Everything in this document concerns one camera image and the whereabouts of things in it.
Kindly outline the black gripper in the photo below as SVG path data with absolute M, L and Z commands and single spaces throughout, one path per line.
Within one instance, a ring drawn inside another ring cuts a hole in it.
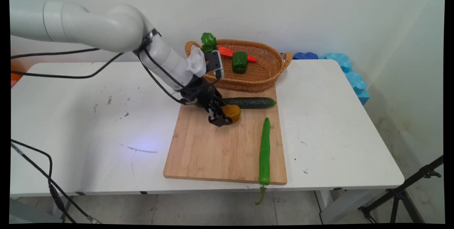
M 216 82 L 218 79 L 209 83 L 204 77 L 192 77 L 188 85 L 180 90 L 182 96 L 180 101 L 208 111 L 209 123 L 217 127 L 231 125 L 232 119 L 227 117 L 222 110 L 225 103 L 222 95 L 214 86 Z

